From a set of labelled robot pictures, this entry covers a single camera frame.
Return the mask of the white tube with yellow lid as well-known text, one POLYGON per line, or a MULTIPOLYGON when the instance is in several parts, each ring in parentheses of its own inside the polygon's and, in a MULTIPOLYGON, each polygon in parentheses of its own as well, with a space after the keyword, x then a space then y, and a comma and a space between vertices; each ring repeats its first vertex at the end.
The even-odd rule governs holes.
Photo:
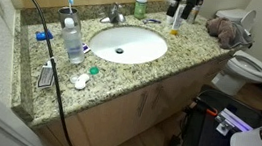
POLYGON ((182 23, 182 19, 180 18, 181 15, 183 14, 184 7, 186 7, 185 4, 181 4, 178 6, 175 17, 174 17, 174 22, 172 24, 172 29, 170 30, 171 35, 176 35, 177 31, 180 28, 180 25, 182 23))

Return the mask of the spray can orange cap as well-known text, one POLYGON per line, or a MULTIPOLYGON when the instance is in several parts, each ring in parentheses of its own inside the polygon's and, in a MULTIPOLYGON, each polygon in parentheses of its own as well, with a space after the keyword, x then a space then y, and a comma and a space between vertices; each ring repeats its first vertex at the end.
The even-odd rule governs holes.
POLYGON ((199 10, 203 4, 203 0, 198 0, 198 3, 192 8, 191 15, 189 16, 189 23, 194 24, 196 17, 199 14, 199 10))

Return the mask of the blue razor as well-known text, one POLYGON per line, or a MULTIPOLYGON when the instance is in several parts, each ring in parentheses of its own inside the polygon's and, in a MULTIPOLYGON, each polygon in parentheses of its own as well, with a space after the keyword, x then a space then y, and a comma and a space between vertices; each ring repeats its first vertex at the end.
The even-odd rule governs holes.
POLYGON ((142 22, 144 24, 150 24, 150 23, 160 24, 161 23, 160 20, 155 20, 155 19, 144 19, 144 20, 142 20, 142 22))

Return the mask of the green soap pump bottle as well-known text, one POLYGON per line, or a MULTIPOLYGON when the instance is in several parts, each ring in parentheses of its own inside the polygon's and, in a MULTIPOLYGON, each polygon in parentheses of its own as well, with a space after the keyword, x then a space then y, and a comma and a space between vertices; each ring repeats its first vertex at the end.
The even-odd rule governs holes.
POLYGON ((134 16, 139 20, 144 18, 147 2, 148 0, 136 0, 134 16))

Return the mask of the brown grey towel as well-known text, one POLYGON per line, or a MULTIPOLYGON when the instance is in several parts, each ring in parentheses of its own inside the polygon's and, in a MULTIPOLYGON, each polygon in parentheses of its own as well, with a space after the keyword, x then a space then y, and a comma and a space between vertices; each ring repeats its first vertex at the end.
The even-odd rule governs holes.
POLYGON ((252 47, 254 43, 253 38, 247 34, 242 25, 228 18, 209 19, 205 27, 211 37, 218 38, 219 46, 223 49, 230 50, 238 46, 252 47))

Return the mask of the white oval sink basin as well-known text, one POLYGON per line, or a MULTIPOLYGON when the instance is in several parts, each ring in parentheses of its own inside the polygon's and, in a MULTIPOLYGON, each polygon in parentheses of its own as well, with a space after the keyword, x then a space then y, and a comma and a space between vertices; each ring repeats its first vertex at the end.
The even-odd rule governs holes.
POLYGON ((155 61, 166 54, 168 44, 154 31, 127 26, 102 30, 89 47, 103 60, 128 65, 155 61))

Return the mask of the chrome faucet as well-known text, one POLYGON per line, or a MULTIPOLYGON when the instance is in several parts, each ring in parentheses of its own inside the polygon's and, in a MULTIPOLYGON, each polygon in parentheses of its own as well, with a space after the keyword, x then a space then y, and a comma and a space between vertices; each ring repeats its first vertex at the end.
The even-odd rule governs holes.
POLYGON ((125 22, 125 17, 123 16, 122 13, 119 12, 119 9, 121 8, 121 5, 118 3, 112 4, 112 8, 109 11, 108 17, 105 17, 100 20, 101 23, 113 23, 117 24, 119 22, 124 23, 125 22))

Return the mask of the white toilet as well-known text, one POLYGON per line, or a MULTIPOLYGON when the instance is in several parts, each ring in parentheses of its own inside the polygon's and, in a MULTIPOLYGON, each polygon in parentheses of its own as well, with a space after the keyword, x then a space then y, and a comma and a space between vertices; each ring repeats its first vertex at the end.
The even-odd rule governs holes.
MULTIPOLYGON (((243 9, 218 10, 216 16, 228 18, 237 26, 242 26, 245 38, 251 38, 251 29, 256 19, 256 11, 243 9)), ((223 69, 213 78, 212 84, 225 94, 234 96, 246 83, 262 83, 262 62, 250 54, 238 50, 223 69)))

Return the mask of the purple toothpaste tube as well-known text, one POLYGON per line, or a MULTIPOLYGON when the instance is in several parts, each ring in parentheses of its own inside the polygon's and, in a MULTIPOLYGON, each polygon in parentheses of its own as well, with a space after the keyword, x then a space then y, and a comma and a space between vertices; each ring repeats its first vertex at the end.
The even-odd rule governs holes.
POLYGON ((84 54, 90 52, 91 49, 90 49, 90 47, 87 44, 82 43, 82 45, 83 45, 83 52, 84 52, 84 54))

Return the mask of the white blue toothbrush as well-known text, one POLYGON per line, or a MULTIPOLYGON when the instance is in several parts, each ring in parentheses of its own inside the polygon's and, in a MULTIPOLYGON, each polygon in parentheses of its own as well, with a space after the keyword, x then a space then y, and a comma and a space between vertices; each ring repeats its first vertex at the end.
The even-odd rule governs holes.
POLYGON ((68 5, 69 5, 69 14, 72 14, 73 11, 72 11, 72 5, 73 5, 73 0, 68 0, 68 5))

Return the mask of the grey cup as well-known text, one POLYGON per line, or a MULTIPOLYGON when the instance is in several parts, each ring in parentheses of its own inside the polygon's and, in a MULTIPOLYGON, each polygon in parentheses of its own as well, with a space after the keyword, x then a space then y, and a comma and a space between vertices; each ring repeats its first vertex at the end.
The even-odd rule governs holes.
POLYGON ((79 19, 79 13, 78 10, 74 7, 69 8, 69 7, 63 7, 58 10, 58 18, 60 21, 60 25, 62 28, 65 28, 65 19, 66 18, 72 18, 75 26, 78 26, 81 28, 81 23, 79 19))

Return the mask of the clear plastic bottle white cap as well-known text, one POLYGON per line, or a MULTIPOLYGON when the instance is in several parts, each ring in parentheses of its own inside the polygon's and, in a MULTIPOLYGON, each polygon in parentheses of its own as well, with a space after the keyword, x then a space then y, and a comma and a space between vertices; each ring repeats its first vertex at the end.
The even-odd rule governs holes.
POLYGON ((70 17, 66 18, 64 23, 64 28, 61 33, 68 58, 72 64, 81 64, 84 61, 85 55, 83 52, 80 27, 75 25, 73 18, 70 17))

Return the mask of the black robot cart base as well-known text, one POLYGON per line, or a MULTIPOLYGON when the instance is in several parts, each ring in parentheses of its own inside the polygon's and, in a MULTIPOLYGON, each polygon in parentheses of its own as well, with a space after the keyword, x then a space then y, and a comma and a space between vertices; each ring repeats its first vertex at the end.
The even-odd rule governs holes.
POLYGON ((187 108, 188 121, 169 146, 230 146, 234 133, 262 126, 262 110, 204 86, 187 108))

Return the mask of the blue small tube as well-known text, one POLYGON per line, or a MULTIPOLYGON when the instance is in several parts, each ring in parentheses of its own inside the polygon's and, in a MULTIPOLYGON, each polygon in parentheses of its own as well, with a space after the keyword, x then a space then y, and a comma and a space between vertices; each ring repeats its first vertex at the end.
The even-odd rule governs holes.
POLYGON ((39 31, 36 31, 35 32, 35 36, 36 36, 35 39, 39 40, 39 41, 46 40, 47 37, 49 37, 50 39, 53 39, 53 35, 50 32, 39 32, 39 31))

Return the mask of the wooden vanity cabinet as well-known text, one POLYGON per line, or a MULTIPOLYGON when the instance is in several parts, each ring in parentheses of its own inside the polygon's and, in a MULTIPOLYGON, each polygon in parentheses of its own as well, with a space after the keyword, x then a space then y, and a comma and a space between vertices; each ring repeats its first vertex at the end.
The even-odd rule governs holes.
POLYGON ((179 112, 229 58, 174 49, 139 65, 99 59, 87 88, 64 91, 66 122, 50 114, 35 131, 54 146, 119 146, 179 112))

